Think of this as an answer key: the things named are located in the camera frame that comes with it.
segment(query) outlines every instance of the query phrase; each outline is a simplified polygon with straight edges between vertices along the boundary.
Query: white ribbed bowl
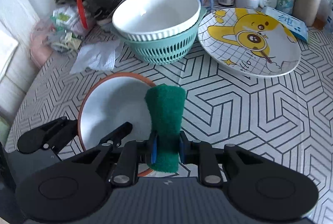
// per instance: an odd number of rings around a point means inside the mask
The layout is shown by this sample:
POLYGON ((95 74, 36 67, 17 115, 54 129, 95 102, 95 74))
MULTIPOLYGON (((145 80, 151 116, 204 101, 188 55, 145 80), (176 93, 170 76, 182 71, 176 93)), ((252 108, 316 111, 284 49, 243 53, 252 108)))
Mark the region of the white ribbed bowl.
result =
POLYGON ((199 0, 126 0, 114 11, 112 23, 129 40, 160 40, 191 28, 200 9, 199 0))

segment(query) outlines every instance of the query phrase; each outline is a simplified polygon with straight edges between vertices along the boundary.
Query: white bowl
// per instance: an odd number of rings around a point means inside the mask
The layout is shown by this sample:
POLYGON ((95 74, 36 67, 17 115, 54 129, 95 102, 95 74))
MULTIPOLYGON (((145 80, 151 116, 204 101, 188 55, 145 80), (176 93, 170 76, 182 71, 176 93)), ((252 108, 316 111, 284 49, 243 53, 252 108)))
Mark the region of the white bowl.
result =
POLYGON ((199 0, 126 0, 112 23, 129 40, 159 40, 192 27, 201 9, 199 0))
POLYGON ((155 84, 134 73, 117 73, 99 80, 85 96, 78 118, 78 134, 83 150, 95 147, 101 138, 125 122, 133 125, 128 141, 149 138, 151 118, 145 94, 155 84))

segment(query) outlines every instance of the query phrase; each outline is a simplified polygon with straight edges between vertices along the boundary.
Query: metal screw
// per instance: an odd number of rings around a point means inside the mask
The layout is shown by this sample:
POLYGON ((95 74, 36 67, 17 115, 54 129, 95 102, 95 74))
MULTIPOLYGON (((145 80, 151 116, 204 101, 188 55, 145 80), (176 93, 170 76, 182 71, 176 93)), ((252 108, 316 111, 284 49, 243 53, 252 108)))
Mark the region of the metal screw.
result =
POLYGON ((209 184, 218 184, 221 181, 221 178, 216 175, 208 175, 205 177, 205 182, 209 184))
POLYGON ((125 184, 129 182, 129 177, 126 175, 117 175, 113 178, 113 181, 117 184, 125 184))

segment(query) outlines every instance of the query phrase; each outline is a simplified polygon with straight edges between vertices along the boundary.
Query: geometric patterned tablecloth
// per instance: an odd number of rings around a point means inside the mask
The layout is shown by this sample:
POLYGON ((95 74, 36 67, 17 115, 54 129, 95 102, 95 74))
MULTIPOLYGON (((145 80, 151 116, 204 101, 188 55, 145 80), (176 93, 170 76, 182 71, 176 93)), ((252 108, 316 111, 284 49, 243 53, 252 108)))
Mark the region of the geometric patterned tablecloth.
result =
MULTIPOLYGON (((94 28, 88 39, 108 37, 94 28)), ((311 178, 319 189, 311 219, 333 223, 333 38, 315 29, 310 29, 309 38, 309 45, 299 41, 302 57, 297 69, 272 79, 234 76, 198 42, 185 58, 162 66, 140 61, 126 46, 112 72, 86 70, 75 75, 69 71, 76 53, 54 53, 20 106, 6 151, 14 151, 17 139, 29 129, 63 115, 76 119, 93 84, 111 73, 130 71, 186 90, 182 128, 189 140, 207 141, 216 148, 238 144, 311 178)), ((81 151, 75 138, 59 156, 65 159, 81 151)), ((196 176, 197 170, 195 165, 180 165, 175 174, 150 175, 196 176)))

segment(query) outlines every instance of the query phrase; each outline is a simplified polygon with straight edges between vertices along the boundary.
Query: cartoon plate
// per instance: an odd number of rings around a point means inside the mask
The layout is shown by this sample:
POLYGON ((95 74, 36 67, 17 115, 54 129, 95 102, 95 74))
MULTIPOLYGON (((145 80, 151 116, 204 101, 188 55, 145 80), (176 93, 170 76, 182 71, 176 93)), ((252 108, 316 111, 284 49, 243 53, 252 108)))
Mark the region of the cartoon plate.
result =
POLYGON ((247 76, 282 76, 301 59, 294 35, 276 19, 254 10, 230 8, 207 15, 198 38, 218 63, 247 76))

